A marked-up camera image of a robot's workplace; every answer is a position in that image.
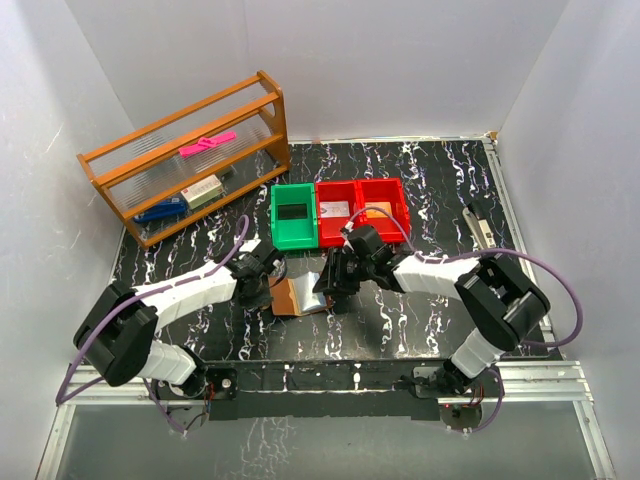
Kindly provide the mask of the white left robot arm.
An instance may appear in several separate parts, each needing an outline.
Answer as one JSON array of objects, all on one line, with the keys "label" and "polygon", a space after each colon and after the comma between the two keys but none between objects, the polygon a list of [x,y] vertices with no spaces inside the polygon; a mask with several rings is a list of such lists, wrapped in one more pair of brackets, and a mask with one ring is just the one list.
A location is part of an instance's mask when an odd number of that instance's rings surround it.
[{"label": "white left robot arm", "polygon": [[203,361],[185,346],[157,339],[169,324],[198,310],[229,301],[251,310],[271,301],[270,275],[284,254],[267,241],[227,254],[220,262],[156,284],[110,283],[73,337],[87,360],[111,387],[139,377],[171,385],[186,399],[206,387]]}]

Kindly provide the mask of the brown leather card holder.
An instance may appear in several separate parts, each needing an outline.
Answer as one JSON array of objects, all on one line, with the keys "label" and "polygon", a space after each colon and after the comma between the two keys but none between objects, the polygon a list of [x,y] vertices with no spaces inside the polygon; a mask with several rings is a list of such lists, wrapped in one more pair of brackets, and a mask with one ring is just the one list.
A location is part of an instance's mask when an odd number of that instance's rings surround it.
[{"label": "brown leather card holder", "polygon": [[313,291],[319,279],[319,273],[309,272],[296,278],[285,278],[271,286],[272,313],[275,316],[303,317],[330,309],[332,301]]}]

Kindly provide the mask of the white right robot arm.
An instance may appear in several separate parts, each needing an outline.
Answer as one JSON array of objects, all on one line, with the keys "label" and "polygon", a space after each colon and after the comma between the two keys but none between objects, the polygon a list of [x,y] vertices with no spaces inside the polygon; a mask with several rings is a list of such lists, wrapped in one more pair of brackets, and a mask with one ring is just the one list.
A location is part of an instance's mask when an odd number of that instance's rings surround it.
[{"label": "white right robot arm", "polygon": [[372,281],[396,293],[427,293],[462,302],[475,328],[434,372],[401,378],[408,389],[433,394],[471,395],[482,376],[518,347],[550,310],[546,295],[503,253],[461,260],[427,258],[398,250],[365,225],[329,250],[313,292],[329,297],[358,293]]}]

